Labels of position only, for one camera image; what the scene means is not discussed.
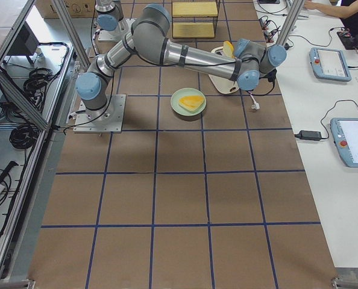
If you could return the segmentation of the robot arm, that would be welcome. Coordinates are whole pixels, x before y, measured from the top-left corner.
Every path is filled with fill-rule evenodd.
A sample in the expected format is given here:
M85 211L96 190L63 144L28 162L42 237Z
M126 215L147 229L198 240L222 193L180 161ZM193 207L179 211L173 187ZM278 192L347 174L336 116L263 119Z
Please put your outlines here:
M148 4L122 40L91 62L79 76L75 88L92 120L105 118L110 103L106 89L114 72L137 55L156 66L173 65L234 81L245 91L254 90L259 79L286 59L282 45L265 47L247 39L234 46L229 58L172 42L166 35L171 25L169 12L160 4Z
M128 31L121 1L96 0L95 11L98 14L98 25L104 31L113 35L120 35Z

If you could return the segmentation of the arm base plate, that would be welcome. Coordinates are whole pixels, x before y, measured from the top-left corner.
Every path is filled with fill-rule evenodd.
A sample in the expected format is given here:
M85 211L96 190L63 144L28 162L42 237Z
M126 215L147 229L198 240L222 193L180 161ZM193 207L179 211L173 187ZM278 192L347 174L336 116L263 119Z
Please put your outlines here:
M72 128L76 133L121 133L124 119L126 95L107 95L109 104L98 111L92 111L80 101L80 110L75 125Z
M130 32L130 28L135 19L122 19L114 30L106 30L100 28L98 41L99 42L118 42L122 40L123 36Z

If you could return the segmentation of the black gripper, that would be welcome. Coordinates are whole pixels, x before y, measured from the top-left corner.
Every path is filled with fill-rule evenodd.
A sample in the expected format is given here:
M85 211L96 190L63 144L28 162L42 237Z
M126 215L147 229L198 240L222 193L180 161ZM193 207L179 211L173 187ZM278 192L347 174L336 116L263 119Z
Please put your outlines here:
M260 71L260 77L259 77L259 79L267 79L268 82L275 83L276 74L277 74L277 70L276 70L276 69L273 69L273 70L271 70L271 71L268 72L268 73L264 73L264 72L261 72L261 71Z

